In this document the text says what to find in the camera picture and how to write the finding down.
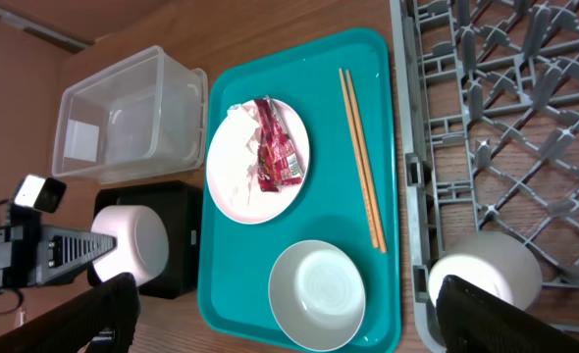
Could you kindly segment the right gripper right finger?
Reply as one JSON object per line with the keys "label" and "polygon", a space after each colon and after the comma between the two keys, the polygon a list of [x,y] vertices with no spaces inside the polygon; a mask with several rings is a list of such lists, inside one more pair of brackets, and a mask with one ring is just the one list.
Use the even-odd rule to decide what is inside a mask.
{"label": "right gripper right finger", "polygon": [[579,340],[454,275],[437,316],[447,353],[579,353]]}

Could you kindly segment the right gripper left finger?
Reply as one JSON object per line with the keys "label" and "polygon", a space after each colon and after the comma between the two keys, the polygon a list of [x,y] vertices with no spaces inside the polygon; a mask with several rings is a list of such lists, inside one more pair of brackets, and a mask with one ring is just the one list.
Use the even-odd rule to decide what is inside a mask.
{"label": "right gripper left finger", "polygon": [[134,277],[122,273],[0,336],[0,352],[127,352],[140,299]]}

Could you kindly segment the white paper cup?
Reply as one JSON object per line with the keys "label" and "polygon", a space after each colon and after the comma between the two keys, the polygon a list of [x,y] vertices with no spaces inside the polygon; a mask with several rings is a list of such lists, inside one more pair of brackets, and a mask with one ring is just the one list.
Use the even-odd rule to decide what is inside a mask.
{"label": "white paper cup", "polygon": [[514,307],[525,310],[542,290],[542,271],[534,254],[499,231],[481,231],[458,242],[438,260],[428,276],[428,291],[438,303],[443,280],[460,277]]}

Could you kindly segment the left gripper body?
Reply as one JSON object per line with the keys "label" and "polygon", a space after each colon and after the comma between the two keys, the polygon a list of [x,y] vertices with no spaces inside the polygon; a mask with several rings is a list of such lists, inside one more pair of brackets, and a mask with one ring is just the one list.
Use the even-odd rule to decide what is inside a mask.
{"label": "left gripper body", "polygon": [[6,206],[6,222],[0,226],[0,291],[37,286],[40,213],[12,201]]}

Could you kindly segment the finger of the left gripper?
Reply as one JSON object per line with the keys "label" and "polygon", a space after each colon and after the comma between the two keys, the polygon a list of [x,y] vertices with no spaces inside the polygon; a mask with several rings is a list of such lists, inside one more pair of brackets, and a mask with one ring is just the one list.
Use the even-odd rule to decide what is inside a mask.
{"label": "finger of the left gripper", "polygon": [[112,235],[63,227],[43,226],[36,250],[36,284],[69,284],[92,263],[112,252]]}

